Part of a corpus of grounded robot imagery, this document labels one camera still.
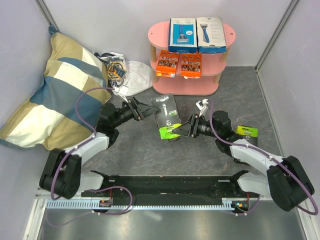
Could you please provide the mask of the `green black razor pack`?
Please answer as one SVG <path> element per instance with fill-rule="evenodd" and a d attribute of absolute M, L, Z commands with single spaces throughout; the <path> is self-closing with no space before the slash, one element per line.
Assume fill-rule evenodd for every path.
<path fill-rule="evenodd" d="M 158 112 L 155 113 L 155 120 L 160 138 L 169 142 L 178 140 L 180 135 L 173 133 L 173 130 L 182 124 L 174 95 L 170 93 L 154 97 L 151 103 L 154 108 L 158 109 Z"/>

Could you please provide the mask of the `blue razor box clear front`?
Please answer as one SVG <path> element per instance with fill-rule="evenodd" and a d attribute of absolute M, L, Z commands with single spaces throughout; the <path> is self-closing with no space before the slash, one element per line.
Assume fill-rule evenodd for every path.
<path fill-rule="evenodd" d="M 168 51 L 195 54 L 198 50 L 195 18 L 171 18 L 168 29 Z"/>

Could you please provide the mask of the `orange razor box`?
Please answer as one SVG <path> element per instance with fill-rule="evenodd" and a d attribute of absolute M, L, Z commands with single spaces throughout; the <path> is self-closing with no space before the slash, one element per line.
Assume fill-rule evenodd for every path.
<path fill-rule="evenodd" d="M 179 57 L 180 54 L 178 52 L 161 50 L 155 71 L 156 76 L 174 78 L 176 75 Z"/>
<path fill-rule="evenodd" d="M 183 53 L 180 74 L 185 79 L 198 79 L 202 75 L 202 55 L 200 53 Z"/>

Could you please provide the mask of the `white blue razor box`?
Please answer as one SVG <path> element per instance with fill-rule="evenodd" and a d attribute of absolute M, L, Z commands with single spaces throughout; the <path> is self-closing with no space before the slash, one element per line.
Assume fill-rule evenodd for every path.
<path fill-rule="evenodd" d="M 197 46 L 200 54 L 222 54 L 227 50 L 221 17 L 197 17 Z"/>

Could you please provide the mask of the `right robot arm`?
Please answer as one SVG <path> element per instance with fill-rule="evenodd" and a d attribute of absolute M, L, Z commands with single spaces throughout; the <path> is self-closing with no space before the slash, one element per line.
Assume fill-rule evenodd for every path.
<path fill-rule="evenodd" d="M 290 155 L 274 155 L 248 142 L 231 127 L 228 113 L 215 111 L 209 120 L 193 114 L 187 122 L 175 128 L 173 133 L 196 138 L 199 135 L 215 138 L 218 149 L 238 162 L 248 164 L 259 174 L 242 171 L 235 174 L 229 191 L 235 197 L 245 192 L 272 198 L 282 210 L 289 212 L 309 199 L 314 207 L 312 215 L 318 214 L 313 194 L 315 189 L 300 161 Z"/>

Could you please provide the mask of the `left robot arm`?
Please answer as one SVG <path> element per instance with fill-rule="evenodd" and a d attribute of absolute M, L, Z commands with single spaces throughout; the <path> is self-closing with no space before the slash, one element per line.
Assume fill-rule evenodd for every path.
<path fill-rule="evenodd" d="M 142 103 L 135 97 L 124 101 L 120 108 L 112 103 L 103 104 L 95 127 L 96 133 L 73 147 L 50 151 L 39 187 L 71 199 L 81 185 L 82 165 L 116 142 L 119 136 L 117 127 L 131 119 L 141 121 L 159 111 L 159 108 Z"/>

